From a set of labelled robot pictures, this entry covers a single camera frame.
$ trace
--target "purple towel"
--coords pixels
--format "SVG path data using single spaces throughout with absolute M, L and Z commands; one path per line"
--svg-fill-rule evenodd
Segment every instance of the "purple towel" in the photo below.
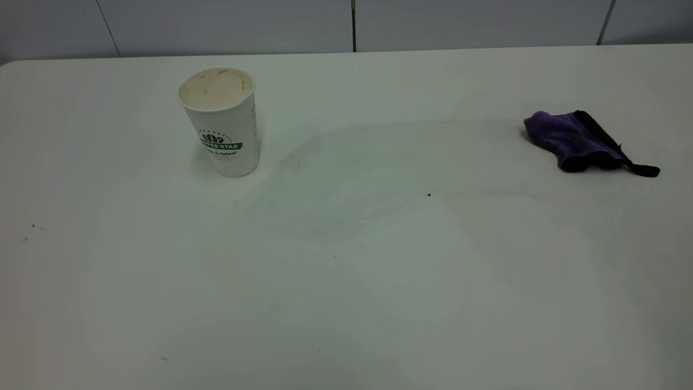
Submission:
M 555 154 L 559 168 L 566 172 L 584 171 L 590 165 L 602 169 L 625 165 L 640 176 L 653 178 L 659 174 L 657 167 L 632 163 L 587 112 L 550 115 L 539 111 L 525 119 L 525 127 L 531 141 Z

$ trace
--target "table surface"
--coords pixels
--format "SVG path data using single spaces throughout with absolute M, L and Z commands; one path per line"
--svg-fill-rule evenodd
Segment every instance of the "table surface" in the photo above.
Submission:
M 691 389 L 693 45 L 0 68 L 4 389 Z M 178 85 L 256 80 L 217 175 Z M 559 171 L 585 110 L 636 163 Z

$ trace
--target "white paper cup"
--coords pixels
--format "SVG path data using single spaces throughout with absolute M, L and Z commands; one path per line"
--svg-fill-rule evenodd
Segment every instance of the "white paper cup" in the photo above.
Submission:
M 239 178 L 257 168 L 255 83 L 248 74 L 233 68 L 200 71 L 180 86 L 178 101 L 217 172 Z

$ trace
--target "cup logo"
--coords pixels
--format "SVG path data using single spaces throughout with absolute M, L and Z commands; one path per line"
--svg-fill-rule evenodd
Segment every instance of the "cup logo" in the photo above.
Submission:
M 242 142 L 231 142 L 231 140 L 227 139 L 225 136 L 217 132 L 207 130 L 200 131 L 200 141 L 206 147 L 213 149 L 230 149 L 237 151 L 238 149 L 243 147 Z

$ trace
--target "black strap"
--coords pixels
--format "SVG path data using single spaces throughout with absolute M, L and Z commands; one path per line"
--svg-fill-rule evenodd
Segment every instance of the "black strap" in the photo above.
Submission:
M 587 112 L 575 111 L 572 114 L 577 118 L 577 120 L 580 121 L 580 123 L 582 123 L 583 126 L 585 126 L 585 128 L 587 128 L 594 138 L 597 138 L 602 144 L 607 145 L 620 154 L 624 159 L 624 164 L 626 167 L 630 168 L 634 174 L 648 178 L 657 177 L 660 171 L 658 167 L 634 164 L 631 159 L 628 158 L 625 153 L 623 153 L 621 150 L 621 145 L 617 144 L 616 141 L 614 141 L 613 138 L 611 138 L 609 134 L 607 134 L 606 131 L 604 131 L 604 129 L 599 125 L 599 123 L 597 123 L 597 121 L 595 121 Z

